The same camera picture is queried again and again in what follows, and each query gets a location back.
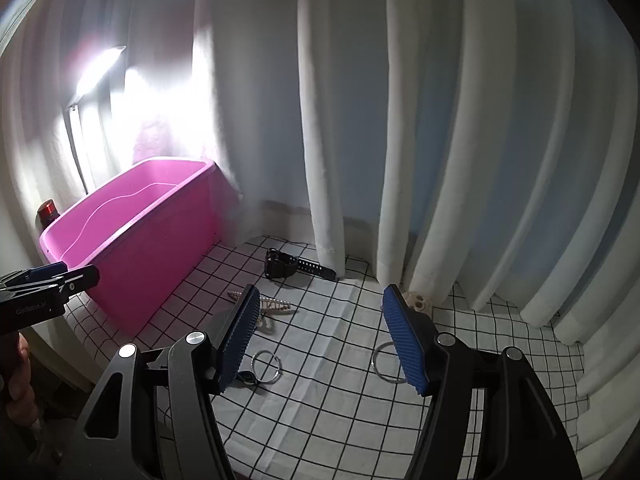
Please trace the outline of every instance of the white curtain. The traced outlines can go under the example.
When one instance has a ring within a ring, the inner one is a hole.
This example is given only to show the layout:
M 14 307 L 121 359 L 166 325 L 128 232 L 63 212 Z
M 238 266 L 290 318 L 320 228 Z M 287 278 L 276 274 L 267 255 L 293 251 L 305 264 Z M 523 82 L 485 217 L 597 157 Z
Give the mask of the white curtain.
M 1 63 L 14 202 L 83 196 L 152 155 L 207 156 L 236 192 L 228 243 L 346 253 L 439 304 L 458 280 L 585 343 L 585 475 L 640 413 L 638 63 L 605 0 L 38 0 Z M 561 317 L 554 317 L 560 312 Z

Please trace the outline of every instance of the black grid lines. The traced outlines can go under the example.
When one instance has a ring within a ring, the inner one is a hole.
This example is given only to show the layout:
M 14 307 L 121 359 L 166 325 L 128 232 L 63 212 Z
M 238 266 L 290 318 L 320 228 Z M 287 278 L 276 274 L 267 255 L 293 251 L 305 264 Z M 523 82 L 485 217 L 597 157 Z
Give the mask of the black grid lines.
M 390 340 L 382 313 L 382 288 L 369 265 L 347 258 L 338 283 L 303 274 L 286 280 L 264 278 L 267 248 L 316 260 L 315 247 L 259 237 L 237 248 L 215 245 L 136 335 L 128 337 L 85 294 L 72 298 L 66 318 L 98 364 L 106 366 L 119 346 L 171 345 L 212 312 L 228 310 L 228 290 L 255 284 L 265 296 L 289 301 L 293 312 L 274 314 L 256 330 L 243 359 L 261 349 L 274 352 L 284 373 L 275 384 L 233 384 L 213 400 L 225 448 L 236 471 L 250 478 L 327 480 L 403 478 L 430 399 L 408 384 L 385 383 L 369 366 L 372 350 Z M 574 447 L 575 422 L 587 400 L 577 399 L 582 374 L 581 348 L 555 341 L 550 327 L 524 323 L 517 309 L 493 297 L 482 312 L 468 309 L 456 283 L 447 301 L 434 307 L 439 330 L 454 333 L 468 346 L 501 351 L 517 346 L 536 370 L 565 423 Z M 274 371 L 258 359 L 257 372 Z M 383 374 L 402 376 L 394 348 L 378 356 Z M 482 429 L 482 390 L 475 390 L 459 478 L 475 471 Z M 159 418 L 171 427 L 168 391 L 158 388 Z

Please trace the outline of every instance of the person's hand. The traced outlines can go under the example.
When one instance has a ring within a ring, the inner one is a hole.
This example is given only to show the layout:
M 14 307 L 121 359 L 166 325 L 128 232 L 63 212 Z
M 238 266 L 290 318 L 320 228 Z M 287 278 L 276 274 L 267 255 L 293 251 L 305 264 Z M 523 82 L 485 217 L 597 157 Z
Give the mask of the person's hand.
M 38 407 L 30 384 L 29 344 L 22 334 L 18 338 L 18 352 L 22 363 L 8 381 L 9 394 L 13 400 L 6 404 L 6 412 L 14 424 L 28 427 L 38 418 Z

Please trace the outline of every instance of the metal screw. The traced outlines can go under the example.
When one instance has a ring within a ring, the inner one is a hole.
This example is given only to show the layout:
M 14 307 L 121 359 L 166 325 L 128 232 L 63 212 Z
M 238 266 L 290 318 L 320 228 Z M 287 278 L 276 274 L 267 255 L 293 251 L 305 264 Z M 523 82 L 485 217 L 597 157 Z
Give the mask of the metal screw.
M 190 345 L 197 345 L 204 341 L 204 334 L 202 332 L 191 332 L 186 339 Z
M 507 357 L 514 361 L 519 361 L 522 359 L 522 351 L 519 348 L 512 346 L 511 348 L 507 348 Z
M 120 350 L 118 350 L 118 355 L 120 357 L 131 357 L 135 353 L 136 346 L 131 343 L 127 343 L 126 345 L 121 346 Z
M 443 332 L 438 334 L 436 341 L 442 346 L 453 346 L 456 343 L 456 337 L 448 332 Z

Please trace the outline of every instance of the silver ring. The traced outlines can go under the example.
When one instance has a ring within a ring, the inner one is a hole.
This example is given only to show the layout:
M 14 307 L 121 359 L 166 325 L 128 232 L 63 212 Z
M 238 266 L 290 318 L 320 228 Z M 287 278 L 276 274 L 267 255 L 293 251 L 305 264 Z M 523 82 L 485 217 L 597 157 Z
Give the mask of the silver ring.
M 269 379 L 268 381 L 262 381 L 260 379 L 258 379 L 258 374 L 255 373 L 255 360 L 258 358 L 258 355 L 262 355 L 262 354 L 269 354 L 270 356 L 272 356 L 274 359 L 276 359 L 277 363 L 278 363 L 278 369 L 276 370 L 276 374 Z M 258 384 L 273 384 L 274 382 L 276 382 L 280 376 L 282 375 L 282 361 L 280 360 L 280 358 L 274 354 L 273 352 L 269 351 L 269 350 L 260 350 L 259 352 L 256 352 L 254 354 L 254 356 L 251 358 L 251 371 L 255 376 L 255 380 L 257 381 Z
M 376 358 L 378 357 L 378 354 L 380 353 L 380 351 L 383 348 L 386 348 L 388 346 L 391 346 L 394 342 L 393 341 L 387 341 L 386 343 L 382 343 L 382 345 L 379 345 L 374 351 L 373 354 L 371 354 L 371 367 L 373 368 L 373 371 L 376 373 L 376 375 L 382 379 L 383 381 L 385 381 L 385 383 L 392 383 L 392 384 L 404 384 L 406 382 L 406 379 L 396 379 L 393 378 L 391 376 L 388 375 L 383 375 L 378 371 L 378 367 L 376 366 Z

